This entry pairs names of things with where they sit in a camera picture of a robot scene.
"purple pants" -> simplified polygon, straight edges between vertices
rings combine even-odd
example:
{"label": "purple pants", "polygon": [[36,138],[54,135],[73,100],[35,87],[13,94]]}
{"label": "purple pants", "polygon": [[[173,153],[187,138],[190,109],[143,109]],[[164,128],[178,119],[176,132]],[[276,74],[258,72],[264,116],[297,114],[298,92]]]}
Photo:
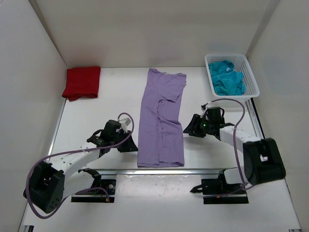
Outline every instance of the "purple pants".
{"label": "purple pants", "polygon": [[140,108],[138,167],[184,165],[178,116],[185,84],[185,74],[149,69]]}

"white plastic basket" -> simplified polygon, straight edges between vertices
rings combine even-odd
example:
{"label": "white plastic basket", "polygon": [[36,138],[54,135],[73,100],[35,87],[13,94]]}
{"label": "white plastic basket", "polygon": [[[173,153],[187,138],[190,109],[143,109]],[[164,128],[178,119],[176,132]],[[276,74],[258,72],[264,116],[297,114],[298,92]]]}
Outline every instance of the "white plastic basket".
{"label": "white plastic basket", "polygon": [[[243,73],[243,82],[246,86],[246,91],[241,96],[220,96],[217,95],[214,91],[212,80],[211,80],[211,73],[209,70],[208,65],[214,62],[220,62],[228,60],[234,64],[234,70],[237,72]],[[211,85],[211,91],[216,99],[218,98],[231,98],[235,100],[239,100],[241,102],[245,102],[250,98],[256,98],[260,95],[260,90],[257,86],[255,81],[254,75],[250,68],[247,58],[242,54],[208,54],[205,56],[205,63],[207,68],[207,74],[209,78],[209,82]]]}

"blue towel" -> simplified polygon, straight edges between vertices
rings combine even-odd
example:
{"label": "blue towel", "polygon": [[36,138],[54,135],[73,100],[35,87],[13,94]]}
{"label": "blue towel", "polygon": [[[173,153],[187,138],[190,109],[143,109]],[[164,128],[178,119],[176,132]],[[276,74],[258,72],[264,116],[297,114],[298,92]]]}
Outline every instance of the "blue towel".
{"label": "blue towel", "polygon": [[229,61],[215,62],[208,65],[213,88],[222,96],[242,95],[246,91],[243,73],[233,71],[234,64]]}

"folded red cloth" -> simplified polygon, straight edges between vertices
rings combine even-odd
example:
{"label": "folded red cloth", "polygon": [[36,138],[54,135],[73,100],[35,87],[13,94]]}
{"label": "folded red cloth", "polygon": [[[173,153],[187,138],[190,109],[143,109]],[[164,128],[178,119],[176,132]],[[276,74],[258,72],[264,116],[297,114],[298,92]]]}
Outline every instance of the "folded red cloth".
{"label": "folded red cloth", "polygon": [[67,84],[62,96],[74,101],[80,97],[97,98],[100,67],[78,67],[67,70]]}

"wire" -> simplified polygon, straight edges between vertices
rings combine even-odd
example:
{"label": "wire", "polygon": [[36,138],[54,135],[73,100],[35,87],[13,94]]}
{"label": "wire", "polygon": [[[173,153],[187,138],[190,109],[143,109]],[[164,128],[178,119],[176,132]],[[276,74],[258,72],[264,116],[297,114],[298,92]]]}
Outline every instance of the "wire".
{"label": "wire", "polygon": [[241,181],[242,181],[242,185],[241,185],[241,187],[239,189],[237,189],[237,190],[235,190],[233,192],[226,193],[226,194],[216,194],[216,195],[206,196],[205,198],[228,196],[228,195],[233,194],[235,192],[238,192],[240,190],[249,190],[249,189],[254,187],[254,186],[250,186],[249,188],[245,188],[248,185],[248,183],[246,183],[245,178],[244,178],[244,176],[242,174],[242,171],[241,171],[241,166],[240,166],[240,161],[239,161],[238,151],[237,151],[237,145],[236,145],[236,130],[237,130],[237,126],[241,123],[241,121],[245,117],[245,113],[246,113],[245,106],[240,101],[237,101],[235,99],[230,99],[230,98],[215,99],[213,101],[210,101],[210,102],[206,103],[204,106],[206,108],[207,105],[209,105],[209,104],[211,104],[213,102],[222,101],[222,100],[228,100],[228,101],[236,102],[239,105],[241,105],[241,107],[242,107],[242,115],[241,115],[240,119],[238,120],[238,122],[235,124],[234,131],[233,131],[233,147],[234,147],[236,163],[237,163],[238,171],[239,171],[240,178],[241,178]]}
{"label": "wire", "polygon": [[89,192],[89,191],[97,190],[97,189],[98,189],[98,191],[102,190],[105,193],[108,202],[110,202],[110,196],[108,195],[107,190],[102,188],[102,187],[87,188],[87,189],[81,190],[81,191],[79,191],[77,193],[85,193],[85,192]]}
{"label": "wire", "polygon": [[101,182],[101,179],[100,179],[100,186],[98,187],[95,187],[96,189],[98,189],[96,192],[91,192],[91,190],[88,190],[87,192],[90,193],[90,194],[97,194],[98,192],[100,192],[100,188],[102,187],[102,182]]}
{"label": "wire", "polygon": [[[115,148],[115,147],[118,147],[119,145],[123,144],[126,140],[128,140],[128,139],[130,138],[130,136],[132,135],[132,133],[133,133],[133,131],[134,131],[134,120],[133,120],[133,118],[131,117],[131,115],[129,115],[129,114],[127,114],[127,113],[121,113],[121,114],[118,116],[118,118],[119,118],[121,115],[127,115],[127,116],[131,119],[131,121],[132,121],[132,131],[131,131],[130,134],[129,134],[124,140],[122,140],[121,142],[119,142],[119,143],[117,143],[117,144],[114,144],[114,145],[110,145],[110,146],[104,146],[104,147],[94,147],[94,148],[87,148],[87,149],[84,149],[84,150],[78,149],[78,150],[72,150],[72,151],[59,152],[59,153],[52,154],[52,155],[50,155],[50,156],[46,156],[46,157],[41,158],[40,160],[38,160],[38,161],[30,168],[30,171],[29,171],[28,176],[27,176],[27,179],[26,179],[26,198],[27,198],[27,201],[28,201],[28,203],[29,203],[29,206],[30,206],[32,212],[33,212],[37,217],[39,217],[39,218],[41,218],[41,219],[48,219],[48,218],[50,218],[52,215],[54,215],[54,214],[58,211],[58,209],[59,209],[60,206],[63,204],[63,202],[66,200],[66,198],[63,199],[63,200],[61,201],[61,203],[57,206],[57,208],[56,208],[51,214],[49,214],[49,215],[47,215],[47,216],[41,215],[41,214],[35,209],[35,207],[34,207],[34,205],[33,205],[33,202],[32,202],[32,200],[31,200],[31,198],[30,198],[30,187],[29,187],[29,183],[30,183],[30,178],[31,178],[31,175],[32,175],[32,173],[33,173],[34,168],[35,168],[39,163],[41,163],[42,161],[44,161],[44,160],[46,160],[46,159],[49,159],[49,158],[52,158],[52,157],[61,156],[61,155],[66,155],[66,154],[75,154],[75,153],[80,153],[80,152],[84,152],[84,151],[95,151],[95,150],[101,150],[101,149]],[[106,196],[107,196],[107,198],[108,198],[108,200],[109,200],[109,196],[108,196],[106,190],[104,189],[103,191],[105,191]]]}

